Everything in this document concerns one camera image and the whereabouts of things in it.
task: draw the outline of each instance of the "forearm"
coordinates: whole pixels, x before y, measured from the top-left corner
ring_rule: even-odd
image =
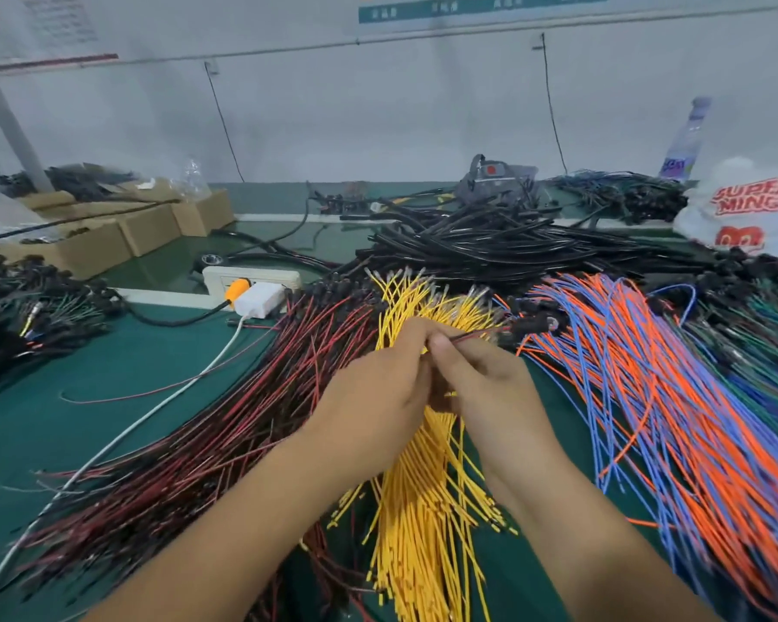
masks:
[[[239,622],[345,487],[317,445],[292,436],[85,619]]]
[[[572,618],[715,619],[567,457],[525,465],[508,508]]]

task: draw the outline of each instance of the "person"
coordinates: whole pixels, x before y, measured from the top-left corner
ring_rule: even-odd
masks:
[[[446,400],[466,423],[489,491],[519,523],[570,617],[716,619],[565,455],[524,362],[477,338],[453,345],[453,333],[412,318],[392,347],[339,371],[299,431],[85,622],[240,622],[303,533],[345,491],[392,465],[427,402],[439,409]],[[454,397],[433,392],[443,381]]]

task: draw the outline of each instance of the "left hand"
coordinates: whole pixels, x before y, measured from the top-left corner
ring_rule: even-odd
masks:
[[[392,347],[338,371],[294,435],[337,468],[347,489],[388,470],[421,425],[432,383],[430,355],[421,352],[432,327],[411,318]]]

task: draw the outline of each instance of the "white charging cable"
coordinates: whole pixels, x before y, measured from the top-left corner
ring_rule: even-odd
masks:
[[[81,476],[88,470],[90,467],[92,467],[95,463],[98,462],[98,460],[101,460],[106,456],[110,450],[115,449],[115,447],[121,443],[130,433],[132,433],[135,428],[138,428],[144,421],[152,417],[156,414],[160,409],[164,408],[167,404],[169,404],[171,401],[176,399],[176,397],[179,397],[185,390],[193,386],[194,384],[199,381],[199,379],[204,376],[210,369],[213,368],[214,365],[217,365],[219,363],[219,360],[222,359],[222,357],[228,353],[228,350],[233,346],[233,344],[236,342],[236,339],[239,337],[239,333],[242,331],[242,324],[245,322],[245,317],[242,317],[239,319],[239,324],[236,326],[236,331],[234,332],[234,335],[230,337],[230,340],[228,341],[228,344],[225,345],[225,347],[219,352],[219,354],[213,358],[213,360],[210,362],[209,365],[207,365],[204,369],[201,370],[199,375],[194,377],[192,380],[187,382],[184,386],[182,386],[179,390],[176,390],[173,392],[169,397],[166,397],[160,404],[158,404],[155,408],[147,412],[143,417],[140,419],[137,419],[133,424],[131,424],[128,428],[125,429],[124,432],[122,432],[120,435],[116,436],[114,439],[112,439],[108,444],[104,446],[101,451],[99,451],[97,454],[95,454],[91,459],[86,461],[86,463],[81,466],[81,468],[72,474],[72,477],[66,481],[63,487],[61,487],[58,492],[54,495],[52,500],[46,504],[46,506],[43,507],[43,510],[37,514],[37,517],[35,518],[35,521],[29,524],[29,526],[26,528],[25,531],[23,531],[23,534],[20,536],[20,538],[14,543],[14,545],[9,548],[9,552],[6,553],[6,556],[3,557],[3,560],[0,562],[0,577],[3,575],[3,572],[6,571],[6,568],[9,566],[11,561],[14,559],[15,554],[17,554],[17,551],[21,549],[23,546],[23,543],[26,541],[26,539],[29,537],[29,535],[35,530],[35,527],[41,522],[41,519],[43,515],[46,514],[46,512],[49,511],[49,509],[52,508],[54,503],[61,499],[61,497],[69,491],[70,487],[80,479]]]

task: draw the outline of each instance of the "water bottle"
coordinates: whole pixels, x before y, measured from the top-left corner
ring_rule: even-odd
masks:
[[[692,101],[689,121],[680,129],[677,137],[674,138],[674,143],[665,154],[663,167],[660,168],[661,179],[674,179],[681,183],[689,179],[703,143],[700,128],[711,105],[712,99],[705,96],[697,97]]]

